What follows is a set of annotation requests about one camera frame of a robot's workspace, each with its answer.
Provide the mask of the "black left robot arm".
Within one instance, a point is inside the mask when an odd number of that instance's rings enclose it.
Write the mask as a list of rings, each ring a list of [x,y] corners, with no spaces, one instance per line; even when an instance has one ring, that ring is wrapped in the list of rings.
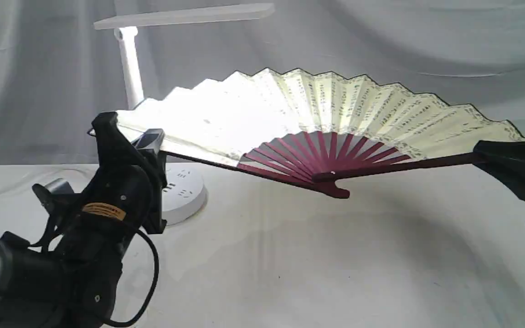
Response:
[[[98,169],[79,193],[58,178],[32,191],[48,213],[39,241],[0,236],[0,328],[113,328],[134,326],[156,290],[160,264],[150,235],[161,234],[166,155],[161,128],[127,137],[118,114],[92,122]],[[153,259],[148,293],[130,320],[111,319],[123,258],[135,236]]]

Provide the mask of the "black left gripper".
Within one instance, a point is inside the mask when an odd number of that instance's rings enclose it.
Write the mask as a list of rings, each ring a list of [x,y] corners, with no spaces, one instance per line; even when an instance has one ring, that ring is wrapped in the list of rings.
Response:
[[[123,256],[140,228],[156,235],[167,226],[162,217],[165,132],[150,128],[130,143],[117,119],[116,112],[104,112],[92,121],[99,168],[62,228],[60,248],[67,255]],[[141,152],[143,163],[136,149],[148,150]]]

